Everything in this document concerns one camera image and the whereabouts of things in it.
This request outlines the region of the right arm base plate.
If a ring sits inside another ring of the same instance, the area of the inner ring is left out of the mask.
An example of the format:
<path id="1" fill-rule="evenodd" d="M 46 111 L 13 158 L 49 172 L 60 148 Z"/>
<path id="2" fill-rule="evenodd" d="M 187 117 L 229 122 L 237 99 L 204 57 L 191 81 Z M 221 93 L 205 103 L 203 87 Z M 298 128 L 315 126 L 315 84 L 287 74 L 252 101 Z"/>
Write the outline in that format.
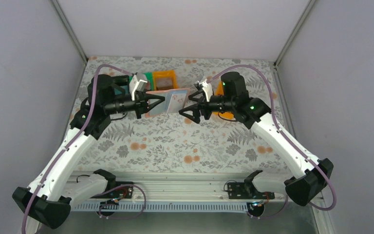
<path id="1" fill-rule="evenodd" d="M 224 186 L 229 199 L 235 200 L 266 200 L 274 199 L 275 194 L 271 192 L 259 192 L 255 188 L 248 188 L 244 182 L 227 182 Z"/>

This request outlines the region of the white floral credit card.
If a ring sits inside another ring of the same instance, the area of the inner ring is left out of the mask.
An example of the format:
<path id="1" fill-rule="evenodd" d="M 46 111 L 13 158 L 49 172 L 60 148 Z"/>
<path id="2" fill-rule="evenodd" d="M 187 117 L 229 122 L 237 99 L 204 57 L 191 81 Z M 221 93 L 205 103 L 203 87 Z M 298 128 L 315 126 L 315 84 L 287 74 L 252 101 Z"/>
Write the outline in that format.
<path id="1" fill-rule="evenodd" d="M 168 95 L 167 113 L 176 113 L 184 108 L 188 90 L 175 90 L 171 91 Z"/>

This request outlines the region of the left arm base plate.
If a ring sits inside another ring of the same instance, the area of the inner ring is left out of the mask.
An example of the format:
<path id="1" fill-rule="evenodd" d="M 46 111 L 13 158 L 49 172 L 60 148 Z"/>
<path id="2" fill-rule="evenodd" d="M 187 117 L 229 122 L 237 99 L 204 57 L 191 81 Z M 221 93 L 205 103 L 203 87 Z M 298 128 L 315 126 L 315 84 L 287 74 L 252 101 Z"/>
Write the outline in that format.
<path id="1" fill-rule="evenodd" d="M 112 192 L 92 196 L 92 199 L 130 199 L 132 198 L 133 193 L 133 182 L 130 181 L 117 181 L 116 186 L 121 186 L 122 184 L 128 184 L 128 186 L 123 186 L 118 189 L 113 190 Z"/>

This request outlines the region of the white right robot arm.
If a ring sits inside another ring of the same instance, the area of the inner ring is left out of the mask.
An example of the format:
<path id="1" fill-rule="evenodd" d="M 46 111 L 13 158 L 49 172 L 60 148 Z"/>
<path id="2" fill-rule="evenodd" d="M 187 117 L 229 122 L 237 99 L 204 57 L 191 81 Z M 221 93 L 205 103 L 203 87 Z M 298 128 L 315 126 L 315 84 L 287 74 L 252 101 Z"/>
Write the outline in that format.
<path id="1" fill-rule="evenodd" d="M 221 76 L 224 93 L 214 95 L 206 81 L 195 84 L 197 92 L 189 96 L 193 105 L 183 108 L 179 114 L 195 123 L 200 118 L 208 120 L 214 112 L 230 112 L 256 136 L 261 137 L 285 162 L 290 173 L 253 172 L 245 181 L 249 194 L 272 192 L 287 195 L 293 202 L 306 206 L 326 186 L 334 168 L 333 163 L 304 148 L 275 119 L 273 109 L 263 100 L 250 97 L 244 77 L 238 72 Z"/>

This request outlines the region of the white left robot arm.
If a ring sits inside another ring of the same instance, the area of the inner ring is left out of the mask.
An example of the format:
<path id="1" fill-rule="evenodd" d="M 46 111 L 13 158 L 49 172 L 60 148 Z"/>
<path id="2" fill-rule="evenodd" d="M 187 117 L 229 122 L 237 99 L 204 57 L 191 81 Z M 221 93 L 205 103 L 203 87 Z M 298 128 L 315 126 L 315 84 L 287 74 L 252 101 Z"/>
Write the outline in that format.
<path id="1" fill-rule="evenodd" d="M 89 198 L 116 196 L 116 177 L 102 169 L 66 189 L 75 166 L 110 125 L 111 115 L 135 112 L 137 118 L 165 101 L 145 91 L 145 76 L 98 75 L 88 85 L 88 98 L 71 121 L 63 143 L 44 170 L 27 187 L 17 187 L 13 200 L 26 218 L 48 228 L 60 227 L 71 209 Z"/>

